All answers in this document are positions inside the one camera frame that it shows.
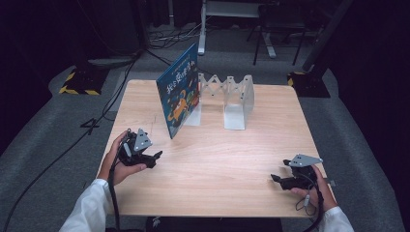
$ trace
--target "wooden tabletop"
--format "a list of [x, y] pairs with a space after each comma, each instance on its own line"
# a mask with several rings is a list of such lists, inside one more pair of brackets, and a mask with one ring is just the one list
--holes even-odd
[[[223, 96], [203, 96], [201, 126], [183, 126], [170, 139], [156, 82], [131, 80], [122, 99], [107, 152], [128, 128], [142, 128], [163, 151], [153, 169], [116, 186], [121, 215], [189, 217], [307, 217], [300, 200], [271, 174], [290, 177], [283, 160], [318, 157], [293, 88], [254, 85], [255, 105], [245, 130], [223, 128]], [[324, 176], [323, 166], [317, 165]]]

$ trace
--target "white sleeve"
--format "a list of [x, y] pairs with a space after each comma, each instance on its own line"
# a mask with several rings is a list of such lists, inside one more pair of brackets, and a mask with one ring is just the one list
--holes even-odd
[[339, 206], [328, 210], [319, 224], [320, 232], [350, 232], [354, 231], [346, 214]]
[[79, 196], [60, 231], [105, 231], [109, 197], [108, 182], [102, 179], [94, 180]]

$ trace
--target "hand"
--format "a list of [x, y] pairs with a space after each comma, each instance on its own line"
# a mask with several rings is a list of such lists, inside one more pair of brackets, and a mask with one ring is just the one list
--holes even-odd
[[[337, 203], [335, 199], [333, 198], [333, 195], [331, 193], [331, 190], [329, 189], [328, 184], [326, 183], [325, 179], [322, 176], [322, 173], [320, 172], [319, 168], [317, 168], [315, 165], [311, 166], [316, 173], [317, 177], [317, 185], [319, 186], [319, 190], [322, 192], [323, 195], [323, 210], [326, 212], [334, 207], [337, 206]], [[301, 188], [293, 188], [290, 191], [292, 191], [295, 194], [298, 194], [302, 197], [306, 197], [309, 193], [310, 195], [310, 203], [317, 208], [318, 206], [318, 197], [317, 197], [317, 192], [314, 189], [311, 189], [310, 192], [307, 189], [301, 189]]]
[[[117, 155], [118, 148], [120, 147], [121, 140], [127, 134], [126, 131], [122, 132], [120, 136], [118, 136], [111, 145], [111, 149], [105, 155], [105, 158], [102, 161], [102, 166], [100, 169], [100, 173], [97, 175], [98, 179], [108, 180], [109, 169], [111, 168], [111, 164], [114, 162], [115, 156]], [[145, 163], [140, 163], [133, 166], [125, 166], [122, 162], [117, 160], [119, 163], [115, 166], [114, 172], [114, 186], [120, 184], [124, 181], [128, 176], [131, 174], [140, 172], [147, 168]]]

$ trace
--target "book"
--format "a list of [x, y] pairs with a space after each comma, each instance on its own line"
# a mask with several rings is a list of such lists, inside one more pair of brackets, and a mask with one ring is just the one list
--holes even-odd
[[171, 139], [199, 103], [197, 49], [194, 43], [157, 79]]

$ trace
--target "book cover illustration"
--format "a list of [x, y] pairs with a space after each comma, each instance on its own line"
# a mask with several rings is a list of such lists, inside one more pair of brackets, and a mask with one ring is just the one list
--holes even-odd
[[157, 87], [173, 138], [199, 103], [197, 44], [194, 43], [157, 79]]

